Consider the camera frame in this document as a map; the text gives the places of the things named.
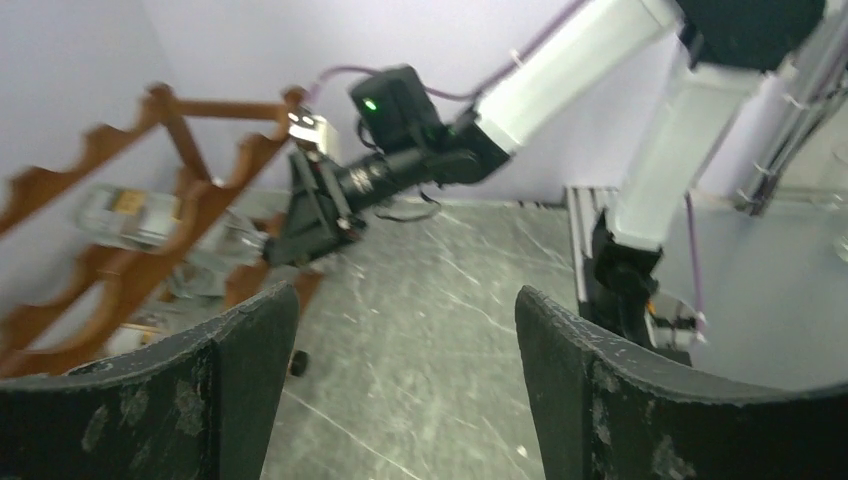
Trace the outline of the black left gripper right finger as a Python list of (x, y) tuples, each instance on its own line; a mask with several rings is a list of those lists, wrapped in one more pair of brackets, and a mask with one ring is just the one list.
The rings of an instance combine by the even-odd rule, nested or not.
[(674, 362), (525, 286), (517, 341), (548, 479), (843, 479), (847, 388), (791, 392)]

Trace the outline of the clear bottle gold label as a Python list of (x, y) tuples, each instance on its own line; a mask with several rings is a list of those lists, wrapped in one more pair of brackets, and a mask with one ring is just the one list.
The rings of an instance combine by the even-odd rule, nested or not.
[[(94, 243), (154, 251), (177, 231), (178, 197), (110, 184), (89, 188), (75, 210), (75, 226)], [(213, 271), (251, 265), (269, 235), (245, 215), (227, 209), (188, 251), (186, 261)]]

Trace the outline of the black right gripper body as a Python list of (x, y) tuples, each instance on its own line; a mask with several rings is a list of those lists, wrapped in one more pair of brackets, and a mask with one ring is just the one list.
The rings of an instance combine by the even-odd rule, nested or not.
[(357, 214), (411, 186), (411, 151), (374, 153), (342, 166), (320, 154), (312, 161), (303, 151), (288, 156), (293, 175), (288, 230), (335, 228), (348, 212)]

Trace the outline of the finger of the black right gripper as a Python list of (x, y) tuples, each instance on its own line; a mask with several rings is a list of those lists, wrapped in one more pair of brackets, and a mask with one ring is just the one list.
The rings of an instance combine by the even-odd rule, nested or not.
[(341, 167), (320, 152), (289, 155), (292, 188), (285, 218), (265, 242), (272, 267), (305, 266), (359, 241), (365, 219), (352, 211), (336, 175)]

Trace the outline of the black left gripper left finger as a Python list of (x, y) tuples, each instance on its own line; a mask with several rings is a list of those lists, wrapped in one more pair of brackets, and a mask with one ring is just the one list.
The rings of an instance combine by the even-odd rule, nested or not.
[(277, 284), (130, 353), (1, 384), (5, 479), (257, 479), (300, 305)]

